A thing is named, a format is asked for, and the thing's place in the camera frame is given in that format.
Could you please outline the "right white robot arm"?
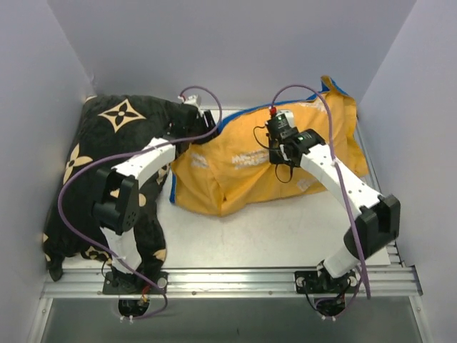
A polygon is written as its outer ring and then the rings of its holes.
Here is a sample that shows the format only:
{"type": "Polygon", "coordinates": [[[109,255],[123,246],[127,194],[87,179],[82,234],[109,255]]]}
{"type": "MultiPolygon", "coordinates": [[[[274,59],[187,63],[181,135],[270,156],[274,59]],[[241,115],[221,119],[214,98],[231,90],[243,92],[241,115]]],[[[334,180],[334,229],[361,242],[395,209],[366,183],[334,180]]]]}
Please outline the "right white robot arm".
{"type": "Polygon", "coordinates": [[[299,131],[285,114],[269,119],[266,128],[271,163],[308,172],[347,211],[350,227],[343,245],[321,262],[316,275],[318,287],[333,292],[342,277],[398,238],[401,203],[356,176],[336,157],[333,145],[313,129],[299,131]]]}

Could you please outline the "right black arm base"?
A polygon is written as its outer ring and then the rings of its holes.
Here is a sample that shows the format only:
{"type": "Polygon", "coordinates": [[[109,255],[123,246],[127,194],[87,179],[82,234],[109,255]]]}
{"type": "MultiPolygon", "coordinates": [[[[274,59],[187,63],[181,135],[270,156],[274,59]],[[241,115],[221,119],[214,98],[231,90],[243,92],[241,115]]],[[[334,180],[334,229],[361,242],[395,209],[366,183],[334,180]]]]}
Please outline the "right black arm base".
{"type": "Polygon", "coordinates": [[[296,293],[304,295],[313,311],[322,320],[335,322],[352,304],[361,280],[351,270],[342,277],[332,278],[321,271],[294,272],[296,293]]]}

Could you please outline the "blue and yellow Mickey pillowcase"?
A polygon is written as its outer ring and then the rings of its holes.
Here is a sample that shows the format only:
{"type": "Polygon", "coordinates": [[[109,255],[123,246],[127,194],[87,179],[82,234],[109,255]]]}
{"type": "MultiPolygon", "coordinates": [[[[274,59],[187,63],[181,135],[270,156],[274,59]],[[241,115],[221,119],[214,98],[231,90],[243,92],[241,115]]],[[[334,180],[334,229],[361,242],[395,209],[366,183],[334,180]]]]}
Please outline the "blue and yellow Mickey pillowcase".
{"type": "MultiPolygon", "coordinates": [[[[313,129],[324,139],[333,139],[336,156],[364,177],[368,166],[354,138],[356,100],[328,76],[322,77],[321,86],[322,99],[281,101],[276,108],[290,110],[299,131],[313,129]]],[[[266,104],[238,111],[221,122],[217,137],[191,145],[171,165],[171,204],[223,217],[247,204],[325,191],[308,172],[270,163],[263,127],[268,118],[266,104]]]]}

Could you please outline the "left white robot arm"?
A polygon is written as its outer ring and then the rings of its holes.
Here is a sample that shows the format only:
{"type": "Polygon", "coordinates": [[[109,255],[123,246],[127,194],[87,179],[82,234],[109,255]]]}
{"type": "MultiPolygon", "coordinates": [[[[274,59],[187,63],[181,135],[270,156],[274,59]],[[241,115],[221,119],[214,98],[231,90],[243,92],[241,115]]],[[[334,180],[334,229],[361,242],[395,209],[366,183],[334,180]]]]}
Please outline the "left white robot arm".
{"type": "Polygon", "coordinates": [[[100,168],[96,172],[91,215],[111,250],[113,278],[129,294],[144,287],[144,275],[137,271],[142,258],[134,235],[134,225],[140,217],[140,188],[186,151],[187,144],[202,142],[215,127],[211,112],[202,110],[196,97],[189,97],[184,105],[196,112],[192,122],[171,122],[162,137],[152,138],[139,153],[111,169],[100,168]]]}

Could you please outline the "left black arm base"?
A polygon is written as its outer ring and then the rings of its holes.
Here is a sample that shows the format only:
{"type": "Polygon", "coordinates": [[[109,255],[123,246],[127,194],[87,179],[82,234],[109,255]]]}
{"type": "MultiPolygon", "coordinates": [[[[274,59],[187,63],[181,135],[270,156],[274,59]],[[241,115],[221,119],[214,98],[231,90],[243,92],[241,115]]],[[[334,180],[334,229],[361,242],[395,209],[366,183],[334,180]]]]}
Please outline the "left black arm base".
{"type": "Polygon", "coordinates": [[[151,300],[149,296],[161,295],[166,292],[168,284],[167,272],[159,272],[153,282],[157,287],[152,287],[148,282],[135,274],[121,272],[107,272],[101,293],[103,295],[121,296],[117,309],[122,317],[135,319],[143,317],[149,309],[151,300]]]}

